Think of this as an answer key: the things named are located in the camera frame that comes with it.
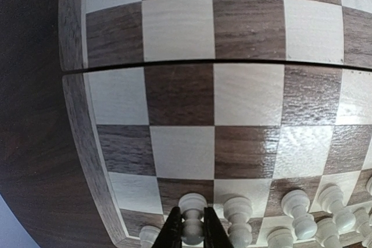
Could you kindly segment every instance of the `white pawn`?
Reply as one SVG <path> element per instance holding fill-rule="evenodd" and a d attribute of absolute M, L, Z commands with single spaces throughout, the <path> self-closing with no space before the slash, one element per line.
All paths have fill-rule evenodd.
<path fill-rule="evenodd" d="M 252 216 L 252 203 L 245 197 L 234 197 L 223 206 L 225 218 L 232 223 L 228 238 L 234 248 L 246 248 L 252 242 L 252 227 L 247 224 Z"/>
<path fill-rule="evenodd" d="M 314 217 L 307 213 L 309 206 L 310 199 L 303 190 L 291 191 L 281 200 L 285 215 L 294 219 L 292 226 L 298 239 L 312 238 L 317 231 Z"/>
<path fill-rule="evenodd" d="M 315 239 L 320 245 L 326 248 L 342 248 L 337 227 L 331 218 L 325 218 L 317 225 L 318 231 L 315 234 Z"/>
<path fill-rule="evenodd" d="M 287 228 L 276 229 L 267 237 L 269 248 L 293 248 L 293 237 L 291 230 Z"/>
<path fill-rule="evenodd" d="M 203 242 L 204 208 L 208 206 L 206 199 L 197 193 L 184 195 L 178 206 L 185 222 L 183 223 L 182 241 L 186 245 L 198 245 Z"/>
<path fill-rule="evenodd" d="M 333 221 L 336 223 L 340 233 L 350 231 L 355 225 L 355 216 L 345 208 L 344 193 L 337 185 L 325 188 L 318 198 L 321 208 L 333 214 Z"/>
<path fill-rule="evenodd" d="M 355 230 L 361 233 L 364 237 L 362 245 L 364 247 L 372 248 L 372 228 L 369 224 L 370 217 L 368 216 L 366 209 L 360 208 L 354 212 L 356 217 Z"/>
<path fill-rule="evenodd" d="M 160 229 L 153 226 L 144 226 L 139 233 L 141 248 L 151 248 L 160 233 Z"/>

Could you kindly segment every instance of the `white chess piece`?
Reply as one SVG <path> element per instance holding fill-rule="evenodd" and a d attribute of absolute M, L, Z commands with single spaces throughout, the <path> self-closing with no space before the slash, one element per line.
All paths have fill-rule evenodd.
<path fill-rule="evenodd" d="M 207 207 L 206 199 L 197 193 L 184 195 L 178 206 L 185 222 L 183 223 L 182 241 L 186 245 L 198 245 L 203 242 L 204 207 Z"/>
<path fill-rule="evenodd" d="M 372 228 L 369 224 L 370 217 L 366 209 L 360 208 L 354 212 L 354 215 L 356 217 L 355 230 L 364 237 L 362 245 L 367 248 L 372 248 Z"/>
<path fill-rule="evenodd" d="M 293 237 L 291 230 L 280 228 L 271 232 L 267 237 L 269 248 L 293 248 Z"/>
<path fill-rule="evenodd" d="M 337 227 L 331 218 L 325 218 L 317 225 L 318 231 L 315 234 L 315 239 L 320 245 L 326 248 L 342 248 Z"/>
<path fill-rule="evenodd" d="M 294 219 L 292 225 L 298 239 L 312 238 L 317 231 L 314 217 L 307 213 L 309 206 L 309 197 L 303 190 L 291 191 L 281 200 L 283 212 Z"/>
<path fill-rule="evenodd" d="M 153 226 L 144 226 L 139 233 L 141 248 L 151 248 L 160 233 L 160 229 Z"/>
<path fill-rule="evenodd" d="M 340 233 L 350 231 L 355 225 L 355 216 L 345 208 L 344 193 L 337 185 L 325 188 L 318 198 L 321 208 L 333 214 L 333 221 L 336 223 Z"/>
<path fill-rule="evenodd" d="M 245 197 L 234 197 L 223 206 L 225 218 L 232 223 L 228 238 L 234 248 L 246 248 L 252 242 L 252 227 L 247 224 L 252 216 L 252 203 Z"/>

